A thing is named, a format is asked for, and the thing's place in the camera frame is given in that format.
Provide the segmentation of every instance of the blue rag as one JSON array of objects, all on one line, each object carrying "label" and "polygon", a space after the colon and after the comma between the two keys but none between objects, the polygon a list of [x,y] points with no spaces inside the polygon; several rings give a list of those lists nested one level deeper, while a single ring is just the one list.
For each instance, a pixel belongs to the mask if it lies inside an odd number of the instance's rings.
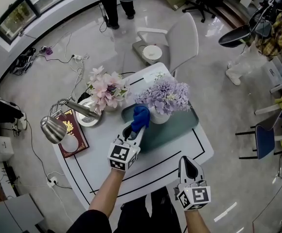
[{"label": "blue rag", "polygon": [[131,123],[132,131],[137,133],[144,125],[149,127],[150,111],[143,105],[136,106],[133,110],[133,122]]}]

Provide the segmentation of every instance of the blue chair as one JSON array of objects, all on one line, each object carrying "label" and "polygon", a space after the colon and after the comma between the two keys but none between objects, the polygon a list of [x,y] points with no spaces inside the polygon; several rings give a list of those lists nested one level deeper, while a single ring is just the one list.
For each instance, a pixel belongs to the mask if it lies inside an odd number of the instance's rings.
[{"label": "blue chair", "polygon": [[255,134],[257,149],[253,150],[257,152],[257,156],[239,157],[239,159],[262,159],[266,157],[275,148],[275,135],[274,126],[279,118],[282,118],[282,110],[270,116],[268,119],[258,123],[254,128],[254,131],[236,133],[235,135],[243,134]]}]

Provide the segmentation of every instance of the floor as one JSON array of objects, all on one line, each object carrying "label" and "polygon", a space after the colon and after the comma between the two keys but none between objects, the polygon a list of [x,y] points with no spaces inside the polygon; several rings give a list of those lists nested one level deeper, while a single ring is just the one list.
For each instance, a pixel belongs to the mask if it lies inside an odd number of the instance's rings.
[{"label": "floor", "polygon": [[[91,8],[64,23],[44,37],[36,45],[54,45],[53,54],[48,58],[64,59],[69,33],[72,32],[67,47],[67,59],[72,54],[90,56],[85,61],[84,78],[94,67],[104,66],[106,70],[117,72],[138,71],[144,68],[142,62],[132,52],[131,44],[137,41],[136,28],[150,27],[169,29],[182,15],[181,10],[173,11],[163,0],[135,0],[136,16],[127,20],[118,6],[120,29],[99,32],[103,21],[99,7]],[[218,39],[231,29],[220,19],[201,23],[198,11],[192,12],[198,37],[199,54],[185,63],[178,72],[177,79],[190,86],[190,101],[200,123],[214,149],[214,156],[202,165],[207,183],[211,186],[212,202],[200,212],[212,232],[248,233],[252,232],[252,222],[272,200],[282,187],[282,180],[276,178],[279,156],[268,155],[258,160],[239,160],[239,156],[253,155],[252,136],[235,136],[237,131],[246,131],[264,117],[255,116],[258,108],[269,106],[274,98],[270,95],[270,82],[263,69],[256,70],[242,78],[239,87],[234,86],[225,76],[227,61],[241,53],[243,46],[228,49],[218,44]],[[58,61],[35,60],[33,66],[23,76],[8,75],[0,85],[0,96],[18,104],[27,113],[33,129],[33,146],[42,159],[47,173],[62,173],[52,145],[42,135],[39,122],[49,113],[50,106],[58,99],[71,94],[77,74],[69,65]],[[76,88],[76,96],[85,89],[84,81]],[[18,188],[21,193],[29,192],[45,217],[41,226],[64,233],[71,225],[59,199],[51,189],[44,186],[46,179],[40,161],[31,149],[30,130],[19,137],[12,137],[15,151],[10,160],[19,176]],[[62,186],[69,186],[64,175],[56,176]],[[172,187],[168,186],[171,198]],[[84,212],[74,192],[70,189],[55,188],[61,197],[68,215],[76,220]],[[184,230],[184,213],[177,201],[173,200],[179,221]],[[110,218],[112,229],[116,228],[120,208],[116,207]],[[270,205],[254,221],[256,233],[275,233],[282,220],[282,188]]]}]

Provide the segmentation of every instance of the teal tray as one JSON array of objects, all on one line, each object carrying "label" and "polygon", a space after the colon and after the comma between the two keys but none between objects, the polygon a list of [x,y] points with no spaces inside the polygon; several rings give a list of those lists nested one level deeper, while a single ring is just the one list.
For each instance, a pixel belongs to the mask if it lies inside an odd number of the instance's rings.
[{"label": "teal tray", "polygon": [[[133,104],[122,111],[122,118],[126,122],[133,120],[134,107],[142,104]],[[193,108],[189,111],[176,111],[163,124],[150,121],[140,144],[142,152],[150,151],[166,144],[191,131],[198,124],[198,117]]]}]

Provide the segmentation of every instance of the book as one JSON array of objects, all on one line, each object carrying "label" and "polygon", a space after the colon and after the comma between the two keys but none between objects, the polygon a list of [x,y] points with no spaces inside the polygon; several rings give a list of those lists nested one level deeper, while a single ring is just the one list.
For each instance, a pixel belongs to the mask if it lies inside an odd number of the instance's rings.
[{"label": "book", "polygon": [[88,142],[84,136],[84,133],[80,127],[80,125],[77,122],[76,114],[72,109],[67,110],[63,113],[66,117],[63,115],[57,116],[56,119],[62,121],[67,126],[67,133],[74,135],[78,140],[78,148],[76,151],[70,153],[64,150],[62,147],[62,144],[58,144],[59,148],[61,150],[61,153],[64,158],[68,158],[72,155],[75,155],[76,153],[79,153],[80,151],[83,151],[87,148],[89,148]]}]

